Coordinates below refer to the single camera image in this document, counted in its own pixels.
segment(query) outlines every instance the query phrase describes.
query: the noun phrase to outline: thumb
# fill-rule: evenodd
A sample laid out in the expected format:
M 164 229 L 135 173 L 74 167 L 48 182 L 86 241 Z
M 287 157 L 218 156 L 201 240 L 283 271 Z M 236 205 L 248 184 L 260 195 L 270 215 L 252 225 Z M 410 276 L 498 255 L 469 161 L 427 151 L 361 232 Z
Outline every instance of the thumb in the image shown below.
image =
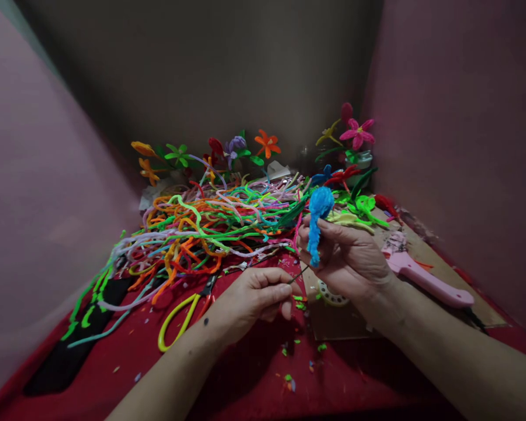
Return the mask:
M 371 240 L 371 236 L 367 232 L 337 225 L 323 219 L 318 219 L 317 225 L 321 230 L 321 235 L 339 244 L 358 246 L 368 244 Z
M 255 291 L 257 293 L 257 307 L 259 310 L 263 310 L 289 298 L 292 294 L 292 287 L 289 284 L 278 284 Z

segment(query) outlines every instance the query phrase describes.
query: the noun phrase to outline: gray wall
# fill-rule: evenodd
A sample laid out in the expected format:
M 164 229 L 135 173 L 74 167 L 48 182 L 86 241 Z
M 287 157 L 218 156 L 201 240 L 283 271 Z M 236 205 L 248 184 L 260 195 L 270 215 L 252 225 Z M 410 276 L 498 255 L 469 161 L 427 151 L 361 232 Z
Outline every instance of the gray wall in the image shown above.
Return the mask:
M 30 0 L 24 13 L 113 142 L 180 143 L 242 128 L 282 160 L 361 102 L 381 10 L 369 0 Z

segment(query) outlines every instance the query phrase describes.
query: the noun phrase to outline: hand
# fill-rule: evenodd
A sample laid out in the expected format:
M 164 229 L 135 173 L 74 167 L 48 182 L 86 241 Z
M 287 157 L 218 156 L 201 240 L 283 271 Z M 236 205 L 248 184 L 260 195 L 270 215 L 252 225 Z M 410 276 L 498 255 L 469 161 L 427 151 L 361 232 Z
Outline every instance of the hand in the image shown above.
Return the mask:
M 208 324 L 220 330 L 224 345 L 228 346 L 238 342 L 257 319 L 275 320 L 279 309 L 290 320 L 290 296 L 302 293 L 297 283 L 288 285 L 291 280 L 280 268 L 249 268 L 218 297 L 199 323 L 208 318 Z
M 374 297 L 391 283 L 394 275 L 386 259 L 369 233 L 318 220 L 321 240 L 318 246 L 320 265 L 311 268 L 336 294 L 354 304 Z M 310 234 L 310 216 L 303 219 L 298 231 L 300 260 L 310 265 L 307 251 Z

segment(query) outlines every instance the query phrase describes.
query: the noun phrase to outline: table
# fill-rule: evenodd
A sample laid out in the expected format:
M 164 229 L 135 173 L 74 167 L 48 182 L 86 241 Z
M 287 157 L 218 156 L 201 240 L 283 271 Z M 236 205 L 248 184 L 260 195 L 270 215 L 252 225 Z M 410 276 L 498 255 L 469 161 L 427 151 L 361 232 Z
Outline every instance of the table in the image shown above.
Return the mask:
M 300 271 L 296 257 L 287 251 L 261 266 L 280 266 L 292 275 Z M 219 278 L 214 287 L 216 297 L 237 276 L 234 273 Z M 302 280 L 297 281 L 304 290 Z M 146 374 L 161 357 L 157 336 L 166 315 L 192 291 L 200 291 L 205 282 L 206 277 L 188 279 L 187 289 L 178 288 L 163 296 L 158 303 L 160 309 L 150 312 L 149 305 L 144 305 L 134 311 L 114 334 L 94 346 L 78 376 L 63 393 L 23 396 L 23 386 L 65 333 L 67 316 L 0 391 L 0 420 L 107 417 L 133 387 L 137 375 Z M 123 303 L 130 303 L 136 294 L 127 294 Z M 284 419 L 444 402 L 429 381 L 387 340 L 331 341 L 320 354 L 311 320 L 297 309 L 293 315 L 291 322 L 280 318 L 272 324 L 258 322 L 242 341 L 230 347 L 212 370 L 189 419 Z M 175 337 L 184 318 L 185 312 L 178 314 L 168 329 L 168 338 Z M 490 334 L 526 354 L 526 333 L 518 326 L 494 328 Z M 295 344 L 294 339 L 299 339 L 300 344 Z M 285 343 L 287 357 L 282 354 Z M 285 387 L 286 374 L 296 381 L 295 393 Z

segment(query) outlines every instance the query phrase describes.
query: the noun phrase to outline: pink handle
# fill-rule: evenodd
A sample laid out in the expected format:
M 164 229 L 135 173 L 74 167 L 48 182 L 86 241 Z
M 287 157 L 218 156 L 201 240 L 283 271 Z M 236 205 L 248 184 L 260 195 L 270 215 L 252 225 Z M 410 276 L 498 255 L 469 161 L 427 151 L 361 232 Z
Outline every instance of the pink handle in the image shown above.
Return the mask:
M 408 277 L 422 287 L 422 289 L 431 293 L 450 307 L 471 307 L 475 301 L 468 291 L 451 287 L 431 275 L 420 267 L 405 251 L 391 254 L 387 259 L 387 263 L 396 275 L 401 274 Z

